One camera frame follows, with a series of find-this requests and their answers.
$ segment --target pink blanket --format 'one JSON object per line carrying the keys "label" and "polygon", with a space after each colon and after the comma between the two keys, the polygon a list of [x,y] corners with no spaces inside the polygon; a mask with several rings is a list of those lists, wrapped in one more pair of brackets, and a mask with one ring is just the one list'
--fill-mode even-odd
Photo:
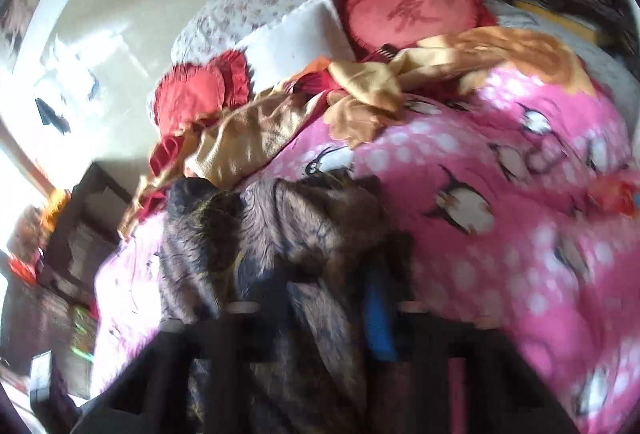
{"label": "pink blanket", "polygon": [[160,325],[156,252],[164,232],[159,213],[108,258],[95,276],[100,324],[95,339],[90,395],[103,392],[148,344]]}
{"label": "pink blanket", "polygon": [[406,123],[354,151],[317,121],[258,176],[375,174],[415,238],[418,297],[510,332],[585,433],[612,433],[640,396],[640,225],[598,215],[585,190],[629,157],[600,94],[495,69],[463,104],[408,96]]}

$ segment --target dark blanket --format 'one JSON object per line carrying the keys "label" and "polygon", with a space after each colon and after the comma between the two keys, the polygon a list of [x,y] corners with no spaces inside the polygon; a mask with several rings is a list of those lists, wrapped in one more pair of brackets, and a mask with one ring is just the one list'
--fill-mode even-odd
{"label": "dark blanket", "polygon": [[[186,323],[214,317],[276,271],[291,274],[284,286],[290,312],[276,335],[275,359],[251,366],[252,432],[361,432],[364,340],[350,281],[390,236],[377,199],[335,173],[262,180],[239,193],[183,179],[169,192],[167,210],[165,317]],[[197,364],[191,390],[200,419],[206,376],[206,364]]]}

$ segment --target red heart-shaped pillow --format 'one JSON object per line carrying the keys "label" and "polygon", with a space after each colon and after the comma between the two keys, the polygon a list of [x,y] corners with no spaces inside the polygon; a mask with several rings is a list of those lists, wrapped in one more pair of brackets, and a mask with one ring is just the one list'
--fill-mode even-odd
{"label": "red heart-shaped pillow", "polygon": [[384,44],[408,47],[428,36],[495,24],[481,0],[347,0],[343,23],[367,52]]}

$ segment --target white pillow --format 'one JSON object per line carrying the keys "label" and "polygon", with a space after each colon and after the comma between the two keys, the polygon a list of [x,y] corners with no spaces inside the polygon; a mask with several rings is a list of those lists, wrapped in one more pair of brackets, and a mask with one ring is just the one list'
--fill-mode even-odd
{"label": "white pillow", "polygon": [[353,60],[332,0],[308,0],[238,42],[252,70],[253,92],[297,74],[318,56]]}

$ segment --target penguin print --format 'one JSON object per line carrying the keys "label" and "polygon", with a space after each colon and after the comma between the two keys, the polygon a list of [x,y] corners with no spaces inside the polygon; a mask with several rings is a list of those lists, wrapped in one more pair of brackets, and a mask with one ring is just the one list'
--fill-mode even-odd
{"label": "penguin print", "polygon": [[420,114],[426,114],[428,116],[437,116],[438,114],[442,114],[442,110],[431,103],[426,103],[424,101],[419,101],[417,99],[409,99],[404,102],[404,107],[406,109],[412,110],[414,112],[419,112]]}
{"label": "penguin print", "polygon": [[472,112],[472,109],[473,109],[473,107],[470,104],[464,101],[449,100],[444,102],[444,105],[446,105],[450,109],[458,110],[460,112]]}
{"label": "penguin print", "polygon": [[554,247],[554,255],[579,281],[589,277],[589,266],[572,239],[559,235]]}
{"label": "penguin print", "polygon": [[311,176],[316,172],[330,172],[341,168],[349,170],[353,162],[353,150],[349,147],[327,147],[305,167],[305,174]]}
{"label": "penguin print", "polygon": [[553,133],[549,119],[542,112],[529,108],[522,103],[518,103],[518,105],[524,109],[524,114],[520,120],[524,130],[541,136]]}
{"label": "penguin print", "polygon": [[549,157],[549,153],[537,147],[531,149],[525,154],[524,161],[527,165],[527,170],[532,175],[544,175],[551,172],[551,170],[567,159],[568,155],[564,149],[560,149],[554,156]]}
{"label": "penguin print", "polygon": [[491,206],[472,186],[458,181],[443,165],[448,182],[435,197],[436,207],[423,213],[425,217],[440,217],[468,235],[488,233],[494,227]]}
{"label": "penguin print", "polygon": [[489,143],[489,148],[494,152],[495,159],[507,181],[524,181],[529,178],[527,163],[520,152],[514,147]]}
{"label": "penguin print", "polygon": [[597,174],[604,173],[608,170],[607,140],[604,136],[590,138],[588,141],[587,166]]}
{"label": "penguin print", "polygon": [[586,416],[601,410],[607,401],[608,388],[609,370],[604,366],[596,367],[574,398],[574,414]]}
{"label": "penguin print", "polygon": [[571,201],[572,205],[571,208],[569,208],[567,215],[569,217],[573,217],[576,221],[585,221],[586,216],[584,210],[578,206],[578,202],[573,197],[571,198]]}

